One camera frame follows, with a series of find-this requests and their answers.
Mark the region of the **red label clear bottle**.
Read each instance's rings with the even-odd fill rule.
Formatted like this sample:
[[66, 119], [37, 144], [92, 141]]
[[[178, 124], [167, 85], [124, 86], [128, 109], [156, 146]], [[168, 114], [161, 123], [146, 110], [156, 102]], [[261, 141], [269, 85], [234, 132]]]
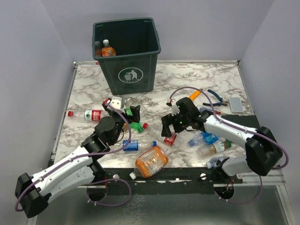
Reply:
[[149, 133], [155, 140], [160, 141], [170, 147], [174, 145], [177, 138], [177, 135], [175, 133], [171, 133], [170, 137], [164, 137], [161, 135], [161, 131], [159, 129], [151, 129]]

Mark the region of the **clear glass-like jar bottle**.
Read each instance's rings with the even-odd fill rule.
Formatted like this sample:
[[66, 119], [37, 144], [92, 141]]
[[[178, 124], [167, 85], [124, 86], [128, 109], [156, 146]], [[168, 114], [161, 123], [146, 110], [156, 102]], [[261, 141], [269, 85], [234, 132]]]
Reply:
[[147, 108], [137, 99], [137, 98], [133, 98], [133, 97], [129, 97], [128, 99], [125, 100], [125, 105], [127, 107], [130, 107], [130, 106], [140, 106], [140, 112], [142, 113], [147, 113], [148, 110]]

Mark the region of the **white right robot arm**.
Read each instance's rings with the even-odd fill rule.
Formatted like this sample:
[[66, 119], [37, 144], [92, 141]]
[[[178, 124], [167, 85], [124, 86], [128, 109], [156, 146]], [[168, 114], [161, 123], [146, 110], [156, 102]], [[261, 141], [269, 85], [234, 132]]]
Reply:
[[283, 150], [268, 128], [246, 127], [210, 111], [200, 112], [188, 97], [178, 100], [172, 106], [172, 112], [163, 116], [161, 122], [162, 137], [171, 136], [170, 126], [175, 133], [191, 127], [225, 138], [245, 150], [244, 156], [228, 158], [218, 164], [215, 177], [220, 183], [228, 182], [239, 173], [254, 172], [266, 176], [283, 156]]

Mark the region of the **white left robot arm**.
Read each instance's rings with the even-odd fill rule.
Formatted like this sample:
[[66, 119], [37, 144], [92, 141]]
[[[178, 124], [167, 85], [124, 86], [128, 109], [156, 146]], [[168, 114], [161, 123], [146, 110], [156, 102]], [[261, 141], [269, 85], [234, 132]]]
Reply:
[[121, 110], [110, 99], [108, 103], [103, 103], [103, 107], [109, 115], [98, 122], [93, 133], [77, 149], [40, 172], [33, 175], [24, 173], [18, 177], [15, 211], [23, 211], [27, 218], [32, 218], [69, 190], [109, 181], [98, 159], [113, 153], [110, 147], [118, 141], [124, 125], [140, 121], [140, 106]]

